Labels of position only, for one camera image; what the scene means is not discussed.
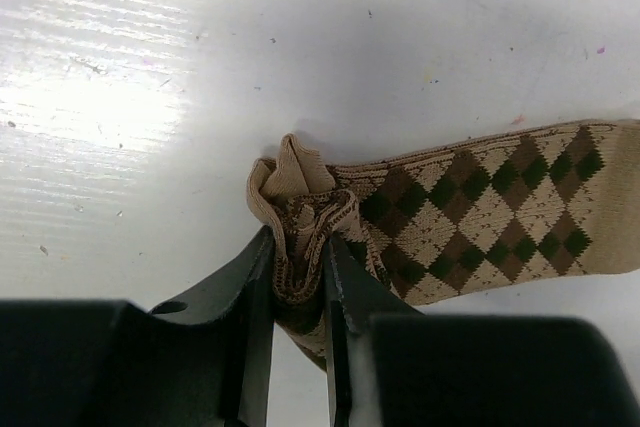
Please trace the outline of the beige argyle sock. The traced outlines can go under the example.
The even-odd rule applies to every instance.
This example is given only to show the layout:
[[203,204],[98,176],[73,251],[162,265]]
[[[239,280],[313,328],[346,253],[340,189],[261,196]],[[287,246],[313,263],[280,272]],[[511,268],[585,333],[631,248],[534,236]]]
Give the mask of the beige argyle sock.
[[247,203],[275,239],[278,324],[326,364],[321,253],[339,235],[412,306],[639,267],[639,124],[586,120],[351,165],[287,135]]

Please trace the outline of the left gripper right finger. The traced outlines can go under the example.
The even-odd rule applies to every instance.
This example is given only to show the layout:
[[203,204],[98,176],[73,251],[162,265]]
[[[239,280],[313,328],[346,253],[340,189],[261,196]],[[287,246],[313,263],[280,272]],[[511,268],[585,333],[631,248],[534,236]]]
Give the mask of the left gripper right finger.
[[561,317],[427,315],[338,236],[322,250],[335,426],[635,426],[639,404],[605,337]]

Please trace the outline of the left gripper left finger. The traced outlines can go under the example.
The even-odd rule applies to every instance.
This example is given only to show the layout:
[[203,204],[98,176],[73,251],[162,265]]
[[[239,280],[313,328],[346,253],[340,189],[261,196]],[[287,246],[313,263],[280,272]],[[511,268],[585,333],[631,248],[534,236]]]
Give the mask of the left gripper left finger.
[[151,310],[124,300],[5,300],[5,426],[262,426],[274,239]]

